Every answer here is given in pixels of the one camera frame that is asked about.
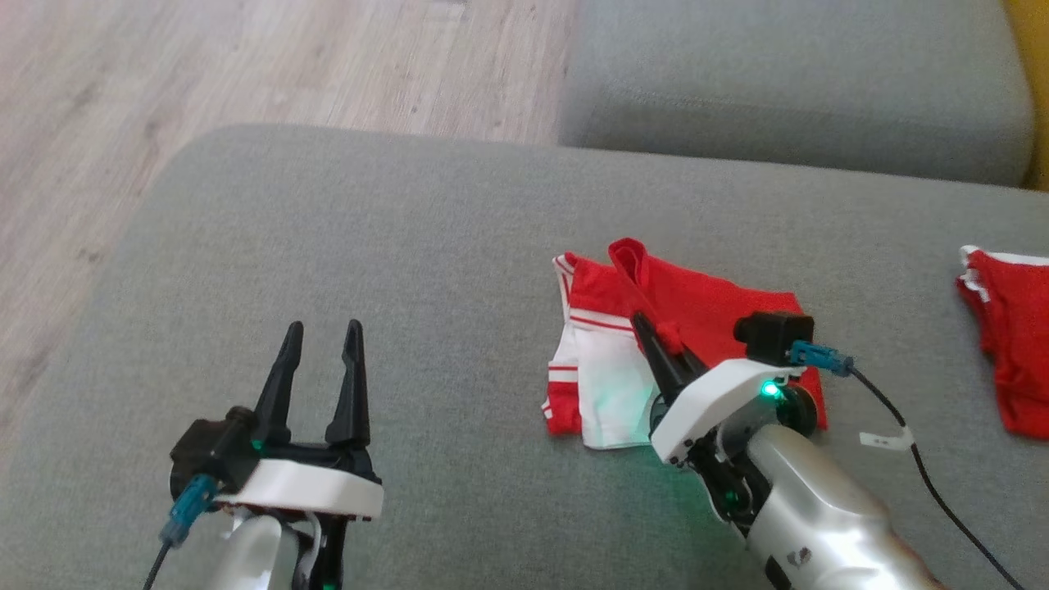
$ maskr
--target gray cushion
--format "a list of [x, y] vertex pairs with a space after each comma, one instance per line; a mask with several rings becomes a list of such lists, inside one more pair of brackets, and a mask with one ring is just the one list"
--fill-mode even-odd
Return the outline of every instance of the gray cushion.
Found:
[[[565, 148], [237, 127], [186, 148], [109, 258], [25, 416], [0, 488], [0, 578], [135, 589], [192, 420], [253, 404], [287, 322], [306, 325], [290, 425], [320, 440], [364, 322], [383, 518], [351, 527], [351, 588], [762, 588], [693, 477], [650, 449], [552, 439], [539, 404], [560, 335], [550, 259], [634, 235], [668, 260], [789, 289], [912, 423], [948, 502], [1029, 588], [1049, 580], [1045, 446], [1003, 431], [952, 279], [976, 243], [1049, 252], [1042, 194]], [[826, 379], [818, 443], [895, 510], [954, 588], [1002, 588], [893, 421]], [[172, 552], [195, 588], [222, 515]]]
[[1033, 114], [999, 0], [583, 0], [565, 145], [1016, 185]]

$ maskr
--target yellow fabric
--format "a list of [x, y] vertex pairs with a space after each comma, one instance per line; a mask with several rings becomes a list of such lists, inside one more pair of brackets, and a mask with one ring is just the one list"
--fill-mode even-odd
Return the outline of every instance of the yellow fabric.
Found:
[[1049, 0], [1006, 0], [1034, 97], [1034, 161], [1028, 188], [1049, 191]]

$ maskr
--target red and white garment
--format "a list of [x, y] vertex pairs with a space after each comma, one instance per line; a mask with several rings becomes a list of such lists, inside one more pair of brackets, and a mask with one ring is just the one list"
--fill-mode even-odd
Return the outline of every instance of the red and white garment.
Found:
[[980, 322], [980, 345], [994, 359], [1002, 423], [1049, 439], [1049, 258], [962, 248], [958, 290]]
[[[591, 448], [648, 444], [648, 415], [658, 391], [629, 318], [643, 311], [671, 352], [688, 346], [708, 366], [744, 356], [732, 337], [735, 320], [755, 311], [801, 309], [791, 293], [743, 289], [649, 256], [640, 241], [608, 247], [615, 266], [572, 253], [554, 258], [564, 329], [549, 364], [542, 404], [553, 435], [582, 434]], [[801, 384], [827, 427], [815, 370]]]

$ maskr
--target folded red cloth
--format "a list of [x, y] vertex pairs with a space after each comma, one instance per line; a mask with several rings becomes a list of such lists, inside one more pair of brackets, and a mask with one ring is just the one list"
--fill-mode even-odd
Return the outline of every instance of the folded red cloth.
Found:
[[958, 290], [980, 322], [980, 345], [994, 360], [1002, 423], [1049, 439], [1049, 258], [962, 249]]
[[[802, 313], [793, 293], [744, 289], [731, 281], [676, 267], [648, 254], [645, 246], [623, 238], [608, 247], [633, 312], [642, 311], [671, 352], [688, 346], [707, 366], [743, 358], [745, 346], [732, 336], [735, 322], [754, 312]], [[819, 373], [807, 370], [801, 385], [816, 402], [817, 424], [827, 429]]]

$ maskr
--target gray fabric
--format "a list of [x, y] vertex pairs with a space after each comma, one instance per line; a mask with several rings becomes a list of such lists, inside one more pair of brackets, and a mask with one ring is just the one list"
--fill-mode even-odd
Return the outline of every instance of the gray fabric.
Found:
[[[1003, 431], [955, 291], [966, 243], [1049, 252], [1044, 194], [768, 164], [236, 127], [178, 155], [112, 254], [21, 424], [0, 489], [0, 580], [138, 588], [170, 506], [167, 452], [253, 404], [286, 324], [306, 338], [291, 427], [320, 440], [340, 338], [365, 325], [386, 509], [351, 527], [349, 588], [763, 588], [698, 482], [650, 450], [547, 436], [561, 314], [551, 258], [624, 235], [681, 265], [793, 290], [823, 342], [898, 403], [958, 513], [1046, 588], [1044, 445]], [[1004, 588], [937, 510], [854, 381], [818, 443], [895, 510], [945, 583]], [[194, 588], [224, 517], [159, 588]]]
[[584, 0], [560, 142], [1002, 185], [1031, 157], [999, 0]]

